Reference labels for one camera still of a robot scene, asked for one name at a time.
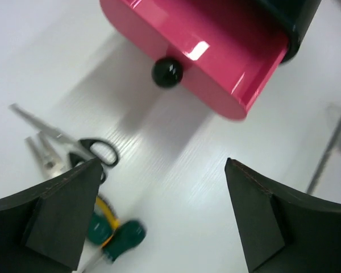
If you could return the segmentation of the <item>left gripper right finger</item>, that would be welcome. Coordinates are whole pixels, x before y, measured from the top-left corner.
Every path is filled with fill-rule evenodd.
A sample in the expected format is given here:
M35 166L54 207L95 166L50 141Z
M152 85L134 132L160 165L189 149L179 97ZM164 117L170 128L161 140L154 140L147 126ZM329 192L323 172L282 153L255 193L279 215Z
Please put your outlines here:
M341 272L341 204L235 159L224 170L249 272Z

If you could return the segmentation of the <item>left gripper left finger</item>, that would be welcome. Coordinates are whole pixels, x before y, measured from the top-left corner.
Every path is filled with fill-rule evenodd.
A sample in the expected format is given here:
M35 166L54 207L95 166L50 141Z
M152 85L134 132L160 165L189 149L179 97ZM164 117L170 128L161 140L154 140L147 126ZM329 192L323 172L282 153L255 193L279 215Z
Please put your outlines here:
M75 271L101 173L92 159L0 199L0 272Z

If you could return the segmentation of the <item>green stubby screwdriver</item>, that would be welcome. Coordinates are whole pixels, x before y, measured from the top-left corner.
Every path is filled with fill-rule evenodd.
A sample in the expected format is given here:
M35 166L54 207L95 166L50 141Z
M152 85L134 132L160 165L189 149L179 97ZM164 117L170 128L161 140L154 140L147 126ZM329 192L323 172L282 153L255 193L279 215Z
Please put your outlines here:
M139 220L127 221L116 229L110 240L78 272L91 272L102 261L113 264L121 255L138 247L146 235L147 229Z

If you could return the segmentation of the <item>pink top drawer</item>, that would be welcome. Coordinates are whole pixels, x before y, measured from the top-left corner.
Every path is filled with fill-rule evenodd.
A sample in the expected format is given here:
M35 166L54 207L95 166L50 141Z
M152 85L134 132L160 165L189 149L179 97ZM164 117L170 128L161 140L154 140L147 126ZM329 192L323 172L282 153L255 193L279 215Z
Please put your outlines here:
M219 115L240 121L288 51L281 27L252 1L101 1L128 40L171 57L181 84Z

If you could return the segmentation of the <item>black drawer cabinet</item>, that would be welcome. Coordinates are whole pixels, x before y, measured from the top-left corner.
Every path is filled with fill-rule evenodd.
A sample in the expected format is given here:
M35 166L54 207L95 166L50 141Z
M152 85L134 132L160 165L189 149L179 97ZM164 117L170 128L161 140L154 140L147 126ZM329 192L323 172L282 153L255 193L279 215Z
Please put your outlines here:
M297 54L321 0L257 0L256 3L286 33L289 39L288 51L282 63L288 62Z

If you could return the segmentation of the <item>green orange screwdriver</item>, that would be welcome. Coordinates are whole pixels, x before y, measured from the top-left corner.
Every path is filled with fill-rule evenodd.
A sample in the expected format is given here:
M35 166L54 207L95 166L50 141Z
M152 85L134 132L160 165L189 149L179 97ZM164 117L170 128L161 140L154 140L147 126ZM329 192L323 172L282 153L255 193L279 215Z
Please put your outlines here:
M87 232L88 240L97 245L103 245L113 235L114 231L102 214L93 212Z

